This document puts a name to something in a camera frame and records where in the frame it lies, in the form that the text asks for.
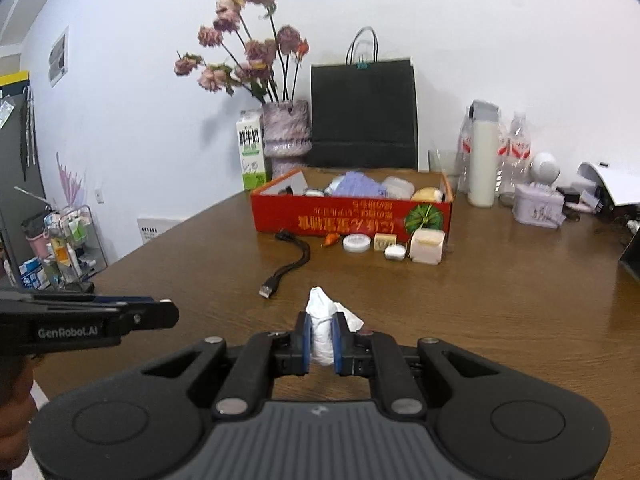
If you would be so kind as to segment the person's left hand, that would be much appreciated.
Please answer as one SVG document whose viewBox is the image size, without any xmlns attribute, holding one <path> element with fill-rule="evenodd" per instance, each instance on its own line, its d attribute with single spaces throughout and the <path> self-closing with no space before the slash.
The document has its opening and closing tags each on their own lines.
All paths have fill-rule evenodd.
<svg viewBox="0 0 640 480">
<path fill-rule="evenodd" d="M 35 415 L 32 397 L 32 360 L 1 359 L 1 470 L 21 466 L 28 454 L 29 424 Z"/>
</svg>

